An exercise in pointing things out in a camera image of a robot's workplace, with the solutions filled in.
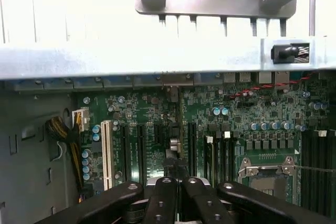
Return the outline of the black RAM slot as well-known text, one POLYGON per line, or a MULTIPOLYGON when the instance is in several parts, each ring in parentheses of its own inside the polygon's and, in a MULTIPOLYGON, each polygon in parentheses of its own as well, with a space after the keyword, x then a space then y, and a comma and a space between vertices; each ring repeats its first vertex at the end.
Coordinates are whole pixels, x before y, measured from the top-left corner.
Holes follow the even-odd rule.
POLYGON ((220 175, 221 181, 233 180, 235 176, 234 140, 230 131, 222 133, 220 141, 220 175))
POLYGON ((314 131, 302 134, 301 203, 308 210, 316 209, 316 175, 318 143, 314 131))
POLYGON ((327 130, 327 135, 319 140, 319 212, 323 215, 331 215, 331 194, 332 194, 332 152, 336 130, 327 130))

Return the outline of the long black expansion slot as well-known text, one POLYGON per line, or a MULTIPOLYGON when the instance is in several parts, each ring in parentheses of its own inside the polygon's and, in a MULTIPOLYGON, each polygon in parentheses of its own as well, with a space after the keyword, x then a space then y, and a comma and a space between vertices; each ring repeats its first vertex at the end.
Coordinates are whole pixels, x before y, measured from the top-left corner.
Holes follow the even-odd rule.
POLYGON ((129 139, 129 127, 126 124, 121 126, 121 150, 123 156, 124 181, 131 180, 131 147, 129 139))
POLYGON ((195 123, 187 124, 188 164, 191 177, 197 176, 197 130, 195 123))
POLYGON ((139 183, 144 185, 147 181, 146 169, 146 126, 140 124, 136 128, 138 144, 139 183))

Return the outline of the short black expansion slot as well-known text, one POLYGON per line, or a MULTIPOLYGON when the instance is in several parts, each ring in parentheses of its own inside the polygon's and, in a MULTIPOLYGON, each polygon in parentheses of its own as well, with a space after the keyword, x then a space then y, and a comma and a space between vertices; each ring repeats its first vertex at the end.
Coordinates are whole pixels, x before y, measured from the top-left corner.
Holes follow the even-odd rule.
POLYGON ((154 142, 155 144, 164 145, 167 136, 167 127, 163 124, 154 125, 154 142))

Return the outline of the white expansion slot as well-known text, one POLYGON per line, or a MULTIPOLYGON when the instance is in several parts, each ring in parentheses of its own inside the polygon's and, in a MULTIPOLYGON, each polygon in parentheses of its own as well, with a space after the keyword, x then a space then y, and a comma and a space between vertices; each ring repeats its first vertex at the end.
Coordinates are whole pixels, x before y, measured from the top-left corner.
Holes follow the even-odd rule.
POLYGON ((101 122, 101 142, 102 142, 102 164, 103 164, 103 184, 104 190, 113 187, 113 143, 112 143, 112 121, 101 122))

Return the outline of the green motherboard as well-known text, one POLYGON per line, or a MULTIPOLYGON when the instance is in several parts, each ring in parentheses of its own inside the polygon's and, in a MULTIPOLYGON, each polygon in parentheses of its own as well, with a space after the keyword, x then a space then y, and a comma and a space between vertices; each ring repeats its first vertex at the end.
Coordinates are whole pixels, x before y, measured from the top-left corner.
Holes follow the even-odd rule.
MULTIPOLYGON (((253 163, 281 162, 293 156, 301 166, 302 134, 314 131, 317 143, 336 130, 336 81, 305 77, 289 85, 255 86, 252 83, 228 83, 222 86, 185 87, 184 157, 188 164, 187 124, 196 124, 197 176, 212 187, 221 183, 220 141, 224 131, 234 140, 235 176, 243 157, 253 163)), ((112 121, 113 186, 124 181, 121 150, 121 126, 129 127, 131 180, 139 183, 137 126, 146 126, 147 181, 164 176, 166 158, 178 159, 169 149, 173 112, 162 88, 125 89, 88 92, 78 96, 80 108, 88 108, 89 130, 81 134, 81 169, 85 197, 104 191, 101 122, 112 121), (154 125, 167 127, 164 145, 154 142, 154 125)), ((319 147, 317 166, 319 168, 319 147)), ((301 169, 298 172, 298 196, 301 203, 301 169)), ((319 212, 319 177, 316 175, 316 209, 319 212)), ((331 215, 336 218, 336 173, 332 174, 331 215)))

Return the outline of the thin metal locking lever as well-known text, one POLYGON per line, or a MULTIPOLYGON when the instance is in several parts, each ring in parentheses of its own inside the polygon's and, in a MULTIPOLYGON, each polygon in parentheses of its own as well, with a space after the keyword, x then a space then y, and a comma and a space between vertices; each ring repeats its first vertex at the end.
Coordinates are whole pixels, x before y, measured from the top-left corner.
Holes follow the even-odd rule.
POLYGON ((293 165, 293 168, 306 169, 306 170, 312 170, 312 171, 318 171, 318 172, 326 172, 326 173, 336 173, 336 169, 316 168, 316 167, 298 166, 298 165, 293 165))

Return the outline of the white power connector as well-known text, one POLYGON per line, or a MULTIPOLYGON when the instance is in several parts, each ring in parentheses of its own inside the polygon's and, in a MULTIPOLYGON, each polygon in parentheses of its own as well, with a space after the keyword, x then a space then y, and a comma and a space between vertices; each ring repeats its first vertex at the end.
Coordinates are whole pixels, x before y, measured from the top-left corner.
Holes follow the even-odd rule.
POLYGON ((84 132, 89 130, 90 115, 88 108, 81 108, 71 112, 72 124, 78 125, 79 131, 84 132))

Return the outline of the open black PC case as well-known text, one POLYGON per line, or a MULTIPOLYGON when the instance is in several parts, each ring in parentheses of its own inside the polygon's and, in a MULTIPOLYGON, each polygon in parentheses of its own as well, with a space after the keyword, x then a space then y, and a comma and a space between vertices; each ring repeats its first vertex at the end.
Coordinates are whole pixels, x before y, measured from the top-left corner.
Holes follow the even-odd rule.
MULTIPOLYGON (((191 87, 336 81, 336 37, 0 46, 0 223, 32 224, 96 196, 84 196, 78 96, 162 88, 167 73, 192 74, 191 87), (272 47, 287 44, 310 44, 309 62, 274 64, 272 47)), ((203 224, 174 177, 174 224, 203 224)))

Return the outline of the black chassis intrusion switch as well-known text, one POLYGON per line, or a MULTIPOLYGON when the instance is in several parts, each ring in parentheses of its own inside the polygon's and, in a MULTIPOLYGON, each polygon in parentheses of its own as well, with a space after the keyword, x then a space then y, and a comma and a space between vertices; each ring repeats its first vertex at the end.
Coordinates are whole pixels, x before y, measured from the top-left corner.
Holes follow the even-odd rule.
POLYGON ((310 44, 274 45, 271 49, 271 59, 274 64, 308 63, 310 44))

